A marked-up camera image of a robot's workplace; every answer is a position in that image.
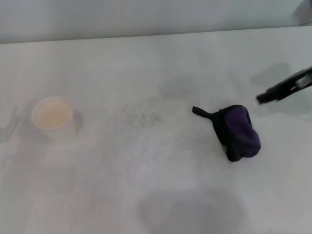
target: purple and black pouch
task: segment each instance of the purple and black pouch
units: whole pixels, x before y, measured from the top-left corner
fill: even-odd
[[[246,107],[233,105],[211,114],[194,106],[193,113],[213,122],[219,141],[227,147],[229,161],[240,161],[242,157],[253,157],[259,152],[259,135],[253,129]]]

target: white tabletop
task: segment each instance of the white tabletop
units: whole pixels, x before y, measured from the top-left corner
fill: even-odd
[[[311,234],[312,90],[255,102],[312,65],[311,38],[297,27],[0,45],[0,232]],[[77,110],[63,146],[29,122],[55,95]],[[234,103],[262,149],[230,163],[192,106]]]

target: white cup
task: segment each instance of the white cup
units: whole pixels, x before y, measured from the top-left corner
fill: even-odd
[[[47,97],[32,111],[32,123],[55,143],[71,141],[76,136],[74,109],[64,97]]]

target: white wall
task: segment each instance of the white wall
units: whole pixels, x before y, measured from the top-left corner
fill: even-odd
[[[294,26],[302,0],[0,0],[0,43]]]

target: purple cloth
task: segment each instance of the purple cloth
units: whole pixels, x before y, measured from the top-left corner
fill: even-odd
[[[235,137],[231,142],[235,153],[243,157],[257,155],[261,148],[260,138],[252,127],[246,107],[233,108],[225,115],[225,122]]]

